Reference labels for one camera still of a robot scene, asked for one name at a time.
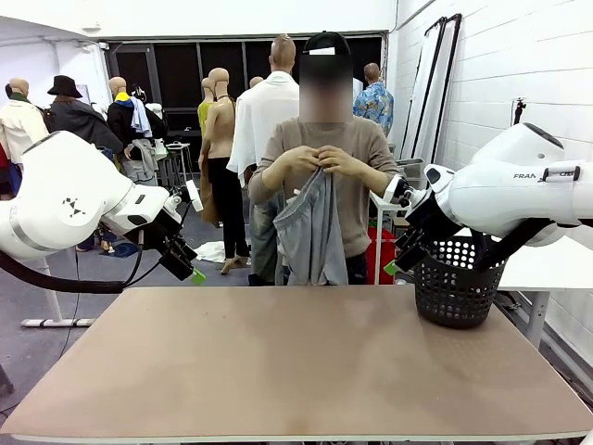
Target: gray garment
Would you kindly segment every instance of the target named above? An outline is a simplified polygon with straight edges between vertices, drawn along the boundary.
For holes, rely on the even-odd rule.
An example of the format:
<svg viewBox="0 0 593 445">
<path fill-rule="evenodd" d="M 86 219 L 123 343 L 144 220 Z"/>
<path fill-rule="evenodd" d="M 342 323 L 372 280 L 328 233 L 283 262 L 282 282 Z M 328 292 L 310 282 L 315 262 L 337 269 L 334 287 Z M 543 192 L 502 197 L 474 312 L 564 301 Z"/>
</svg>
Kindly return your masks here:
<svg viewBox="0 0 593 445">
<path fill-rule="evenodd" d="M 282 259 L 274 218 L 284 209 L 284 191 L 280 191 L 263 204 L 251 201 L 249 232 L 251 235 L 251 272 L 267 283 L 284 284 Z"/>
<path fill-rule="evenodd" d="M 135 184 L 157 185 L 155 149 L 148 139 L 134 139 L 131 145 L 140 150 L 142 160 L 124 158 L 121 162 L 126 176 Z"/>
<path fill-rule="evenodd" d="M 348 284 L 336 202 L 334 176 L 317 169 L 274 220 L 289 286 Z"/>
</svg>

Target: blue floral shirt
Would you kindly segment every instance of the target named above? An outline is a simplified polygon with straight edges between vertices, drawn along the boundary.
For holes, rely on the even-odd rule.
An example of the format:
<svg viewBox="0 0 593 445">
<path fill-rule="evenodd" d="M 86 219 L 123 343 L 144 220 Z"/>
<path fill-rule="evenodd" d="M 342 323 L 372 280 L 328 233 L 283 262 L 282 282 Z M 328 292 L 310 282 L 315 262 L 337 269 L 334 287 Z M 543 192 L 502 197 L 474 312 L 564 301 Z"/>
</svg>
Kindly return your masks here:
<svg viewBox="0 0 593 445">
<path fill-rule="evenodd" d="M 387 137 L 393 125 L 393 106 L 393 96 L 382 83 L 375 82 L 359 94 L 354 101 L 352 112 L 355 116 L 377 122 Z"/>
</svg>

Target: brown tabletop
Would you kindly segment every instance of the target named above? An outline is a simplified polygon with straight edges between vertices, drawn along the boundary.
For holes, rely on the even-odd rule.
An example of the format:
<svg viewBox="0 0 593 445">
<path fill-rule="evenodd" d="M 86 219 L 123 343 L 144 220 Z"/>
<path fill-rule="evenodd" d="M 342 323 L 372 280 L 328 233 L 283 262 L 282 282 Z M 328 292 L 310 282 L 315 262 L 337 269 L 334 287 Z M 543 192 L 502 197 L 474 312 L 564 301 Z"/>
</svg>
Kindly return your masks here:
<svg viewBox="0 0 593 445">
<path fill-rule="evenodd" d="M 123 293 L 1 433 L 51 441 L 574 437 L 593 415 L 495 308 L 457 331 L 412 286 Z"/>
</svg>

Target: black hat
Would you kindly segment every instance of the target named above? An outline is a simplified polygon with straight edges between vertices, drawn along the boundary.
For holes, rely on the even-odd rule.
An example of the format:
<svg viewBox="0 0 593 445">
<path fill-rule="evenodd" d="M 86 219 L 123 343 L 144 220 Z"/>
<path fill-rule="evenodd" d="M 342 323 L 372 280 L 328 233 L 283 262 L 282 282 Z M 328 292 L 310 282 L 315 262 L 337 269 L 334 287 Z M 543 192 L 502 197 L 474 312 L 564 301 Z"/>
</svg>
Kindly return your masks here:
<svg viewBox="0 0 593 445">
<path fill-rule="evenodd" d="M 337 32 L 320 32 L 307 40 L 300 58 L 300 77 L 331 85 L 352 80 L 352 55 L 346 39 Z"/>
<path fill-rule="evenodd" d="M 55 76 L 54 86 L 47 92 L 49 95 L 67 95 L 68 97 L 82 97 L 76 89 L 76 82 L 68 76 Z"/>
</svg>

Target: black pants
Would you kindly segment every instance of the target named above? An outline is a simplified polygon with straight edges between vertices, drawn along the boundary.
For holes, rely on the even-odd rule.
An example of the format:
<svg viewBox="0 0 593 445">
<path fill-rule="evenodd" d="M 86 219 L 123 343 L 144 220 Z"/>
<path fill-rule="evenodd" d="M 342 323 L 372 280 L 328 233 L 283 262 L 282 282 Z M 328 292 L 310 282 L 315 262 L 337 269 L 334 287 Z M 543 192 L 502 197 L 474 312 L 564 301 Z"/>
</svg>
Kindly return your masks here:
<svg viewBox="0 0 593 445">
<path fill-rule="evenodd" d="M 348 273 L 348 284 L 350 286 L 367 284 L 367 257 L 364 253 L 356 257 L 346 258 L 346 271 Z M 284 266 L 284 285 L 288 284 L 290 268 Z"/>
<path fill-rule="evenodd" d="M 229 158 L 208 159 L 208 179 L 212 184 L 212 197 L 216 211 L 222 219 L 224 256 L 249 256 L 245 241 L 245 220 L 243 219 L 243 196 L 237 173 L 226 169 Z"/>
</svg>

